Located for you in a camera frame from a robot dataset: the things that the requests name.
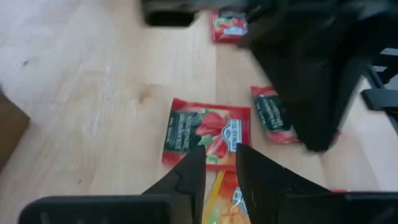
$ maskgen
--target brown box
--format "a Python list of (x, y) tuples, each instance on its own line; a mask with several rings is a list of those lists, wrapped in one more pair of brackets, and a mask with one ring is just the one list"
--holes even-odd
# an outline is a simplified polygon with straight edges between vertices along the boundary
[(0, 170), (18, 145), (30, 118), (0, 93)]

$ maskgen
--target red snack bag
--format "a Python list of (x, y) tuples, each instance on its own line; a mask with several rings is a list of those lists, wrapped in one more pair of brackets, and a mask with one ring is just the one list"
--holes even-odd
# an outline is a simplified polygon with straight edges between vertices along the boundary
[(236, 144), (250, 144), (250, 108), (174, 99), (162, 162), (175, 165), (198, 145), (209, 169), (236, 171)]
[(218, 172), (203, 211), (203, 224), (250, 224), (248, 210), (233, 172)]
[(276, 143), (300, 141), (273, 86), (251, 87), (254, 104), (266, 136)]
[(248, 31), (244, 13), (233, 11), (213, 12), (211, 17), (211, 34), (216, 43), (238, 43)]

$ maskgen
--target strawberry packet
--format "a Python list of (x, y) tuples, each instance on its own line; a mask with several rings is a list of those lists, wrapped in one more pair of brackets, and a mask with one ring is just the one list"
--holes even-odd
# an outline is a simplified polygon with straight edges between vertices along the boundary
[(278, 144), (300, 141), (273, 86), (252, 86), (251, 94), (266, 136), (271, 141)]
[(218, 172), (203, 211), (202, 223), (250, 224), (236, 173)]
[(220, 10), (211, 17), (211, 34), (215, 43), (237, 44), (248, 31), (245, 13)]
[(175, 165), (197, 146), (208, 169), (236, 172), (236, 144), (250, 144), (250, 108), (173, 99), (162, 162)]

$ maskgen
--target green label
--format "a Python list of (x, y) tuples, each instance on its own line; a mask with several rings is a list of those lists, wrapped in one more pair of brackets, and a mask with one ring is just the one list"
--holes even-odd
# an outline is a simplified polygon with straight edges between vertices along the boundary
[(201, 141), (195, 135), (203, 119), (203, 114), (188, 111), (171, 111), (167, 126), (165, 149), (174, 152), (189, 152)]
[(264, 128), (272, 132), (288, 131), (292, 123), (287, 118), (286, 110), (278, 96), (257, 96), (254, 104)]

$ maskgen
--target wooden floor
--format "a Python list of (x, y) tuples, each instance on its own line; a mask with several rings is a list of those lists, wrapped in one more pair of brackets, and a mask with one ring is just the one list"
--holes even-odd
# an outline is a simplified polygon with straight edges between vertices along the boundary
[[(0, 0), (0, 82), (32, 118), (0, 176), (0, 223), (46, 195), (141, 193), (169, 169), (173, 97), (251, 106), (250, 85), (269, 84), (248, 52), (210, 42), (208, 14), (150, 29), (136, 2)], [(398, 190), (398, 137), (359, 97), (324, 155), (267, 142), (254, 112), (251, 131), (256, 149), (318, 184)]]

